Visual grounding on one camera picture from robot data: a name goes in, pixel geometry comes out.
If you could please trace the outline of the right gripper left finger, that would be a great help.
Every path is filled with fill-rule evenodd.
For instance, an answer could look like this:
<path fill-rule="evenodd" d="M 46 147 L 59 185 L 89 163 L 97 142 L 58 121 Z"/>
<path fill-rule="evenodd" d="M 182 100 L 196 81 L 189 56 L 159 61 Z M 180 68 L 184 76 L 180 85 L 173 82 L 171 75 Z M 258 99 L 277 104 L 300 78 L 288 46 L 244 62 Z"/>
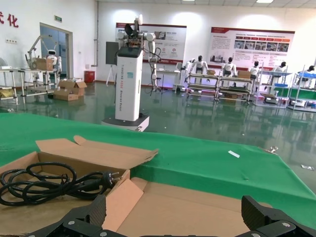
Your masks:
<path fill-rule="evenodd" d="M 119 234 L 104 230 L 106 197 L 98 195 L 89 205 L 71 209 L 59 221 L 27 234 L 28 237 L 117 237 Z"/>

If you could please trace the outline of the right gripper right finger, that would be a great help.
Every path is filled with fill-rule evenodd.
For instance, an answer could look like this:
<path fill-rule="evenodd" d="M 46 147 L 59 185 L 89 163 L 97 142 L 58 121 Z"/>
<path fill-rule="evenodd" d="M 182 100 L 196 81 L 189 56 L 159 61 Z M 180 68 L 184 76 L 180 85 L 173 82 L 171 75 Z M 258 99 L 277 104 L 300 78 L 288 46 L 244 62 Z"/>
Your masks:
<path fill-rule="evenodd" d="M 251 196 L 241 199 L 241 216 L 249 231 L 241 237 L 315 237 L 316 231 L 279 209 L 266 207 Z"/>

